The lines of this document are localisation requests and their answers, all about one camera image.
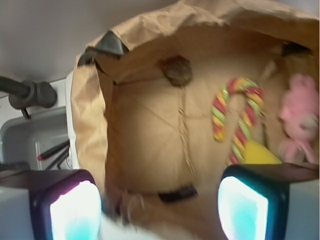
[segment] pink stuffed animal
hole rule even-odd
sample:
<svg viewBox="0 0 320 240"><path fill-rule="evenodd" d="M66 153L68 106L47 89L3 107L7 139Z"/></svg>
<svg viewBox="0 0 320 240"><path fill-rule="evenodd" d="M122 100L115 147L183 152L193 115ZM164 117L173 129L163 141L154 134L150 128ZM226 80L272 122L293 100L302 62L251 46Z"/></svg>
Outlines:
<svg viewBox="0 0 320 240"><path fill-rule="evenodd" d="M283 96L279 116L290 137L279 149L285 162L299 163L305 157L310 163L319 162L310 145L319 132L319 92L315 87L312 77L294 74L290 79L290 90Z"/></svg>

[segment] yellow object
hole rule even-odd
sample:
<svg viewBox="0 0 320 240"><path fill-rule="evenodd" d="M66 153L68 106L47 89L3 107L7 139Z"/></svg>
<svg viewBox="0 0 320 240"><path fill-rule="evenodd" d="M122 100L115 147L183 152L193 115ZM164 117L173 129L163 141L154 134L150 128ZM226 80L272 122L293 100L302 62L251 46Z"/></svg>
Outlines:
<svg viewBox="0 0 320 240"><path fill-rule="evenodd" d="M248 140L244 150L244 164L281 164L282 162L265 146Z"/></svg>

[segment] paper bag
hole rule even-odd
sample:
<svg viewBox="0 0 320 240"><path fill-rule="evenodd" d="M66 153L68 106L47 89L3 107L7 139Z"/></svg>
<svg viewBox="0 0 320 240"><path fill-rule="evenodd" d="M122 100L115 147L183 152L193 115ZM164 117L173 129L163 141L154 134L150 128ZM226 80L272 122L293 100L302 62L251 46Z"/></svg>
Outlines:
<svg viewBox="0 0 320 240"><path fill-rule="evenodd" d="M284 55L291 42L310 54ZM159 66L178 55L192 68L184 87L172 86ZM216 92L234 77L262 88L264 119L252 138L277 156L286 138L278 113L289 77L310 74L318 83L318 66L319 19L275 1L181 0L138 15L77 58L71 107L79 164L131 222L166 238L221 239L217 189L245 98L228 103L220 143L211 123ZM190 184L198 192L192 199L167 205L157 197ZM135 193L144 207L133 207ZM165 231L172 224L177 234Z"/></svg>

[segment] striped candy cane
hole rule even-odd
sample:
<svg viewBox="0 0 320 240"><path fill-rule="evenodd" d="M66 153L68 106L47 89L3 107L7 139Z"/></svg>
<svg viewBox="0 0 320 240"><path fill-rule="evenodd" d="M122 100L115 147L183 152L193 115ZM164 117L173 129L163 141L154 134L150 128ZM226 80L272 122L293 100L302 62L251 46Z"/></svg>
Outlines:
<svg viewBox="0 0 320 240"><path fill-rule="evenodd" d="M216 141L224 140L227 103L236 93L244 93L247 104L232 139L228 164L244 162L246 142L251 138L251 128L263 107L262 90L256 83L244 77L232 79L216 94L212 104L213 137Z"/></svg>

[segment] cyan light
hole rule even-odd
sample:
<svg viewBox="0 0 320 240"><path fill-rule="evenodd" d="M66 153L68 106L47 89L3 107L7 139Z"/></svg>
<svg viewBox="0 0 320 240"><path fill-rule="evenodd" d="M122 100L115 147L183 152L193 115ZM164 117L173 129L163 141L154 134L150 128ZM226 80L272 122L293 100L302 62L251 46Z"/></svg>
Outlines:
<svg viewBox="0 0 320 240"><path fill-rule="evenodd" d="M99 190L80 182L50 205L50 214L53 240L95 240L102 215Z"/></svg>
<svg viewBox="0 0 320 240"><path fill-rule="evenodd" d="M218 213L229 240L266 238L268 199L234 176L220 183Z"/></svg>

